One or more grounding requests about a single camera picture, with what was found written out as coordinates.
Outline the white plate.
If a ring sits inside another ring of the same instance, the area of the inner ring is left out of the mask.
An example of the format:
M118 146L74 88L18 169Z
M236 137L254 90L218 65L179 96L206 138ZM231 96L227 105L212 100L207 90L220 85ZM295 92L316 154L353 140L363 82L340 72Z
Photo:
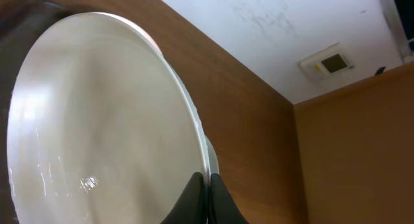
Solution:
M20 223L160 223L210 175L189 94L129 20L66 17L33 44L12 92L7 165Z

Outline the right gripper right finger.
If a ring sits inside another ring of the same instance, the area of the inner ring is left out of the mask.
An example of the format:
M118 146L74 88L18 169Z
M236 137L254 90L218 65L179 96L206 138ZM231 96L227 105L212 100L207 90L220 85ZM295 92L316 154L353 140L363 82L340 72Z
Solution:
M211 174L208 189L208 223L248 224L219 174Z

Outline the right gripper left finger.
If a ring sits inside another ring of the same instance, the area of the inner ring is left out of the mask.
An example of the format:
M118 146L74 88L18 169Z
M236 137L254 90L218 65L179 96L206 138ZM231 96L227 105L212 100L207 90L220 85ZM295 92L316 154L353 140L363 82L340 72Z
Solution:
M205 187L203 175L195 172L171 212L161 224L205 224Z

